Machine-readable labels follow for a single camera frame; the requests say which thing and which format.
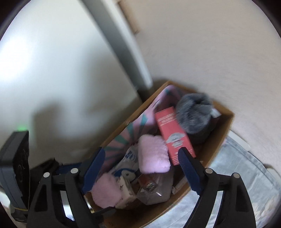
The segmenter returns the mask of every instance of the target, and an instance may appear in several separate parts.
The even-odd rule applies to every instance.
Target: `white panel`
[[[140,103],[77,0],[30,1],[0,42],[0,146],[28,128],[31,166],[80,161]]]

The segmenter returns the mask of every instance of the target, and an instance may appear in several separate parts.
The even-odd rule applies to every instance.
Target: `small red box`
[[[179,164],[178,150],[181,147],[186,147],[192,157],[196,157],[189,138],[176,120],[176,113],[173,107],[155,113],[155,118],[162,137],[168,146],[169,156],[173,165]]]

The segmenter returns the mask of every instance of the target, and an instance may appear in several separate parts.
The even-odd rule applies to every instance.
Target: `gray fuzzy fabric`
[[[212,101],[206,94],[186,94],[176,105],[176,118],[188,134],[196,134],[209,126],[212,108]]]

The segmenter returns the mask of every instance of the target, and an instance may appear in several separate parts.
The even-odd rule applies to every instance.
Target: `pink plush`
[[[139,138],[139,169],[143,174],[166,173],[171,166],[168,148],[160,136],[144,134]]]
[[[112,174],[104,173],[91,190],[93,200],[101,208],[114,207],[121,199],[122,192]]]

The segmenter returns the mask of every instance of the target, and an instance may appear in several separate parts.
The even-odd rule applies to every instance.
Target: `gray vertical strip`
[[[100,27],[101,31],[105,35],[107,41],[111,45],[113,51],[118,57],[124,70],[130,77],[135,88],[138,92],[149,91],[152,88],[152,83],[148,86],[145,79],[142,77],[138,64],[130,51],[126,41],[124,40],[121,31],[108,13],[105,5],[101,0],[81,0],[90,14],[93,16],[95,22]]]

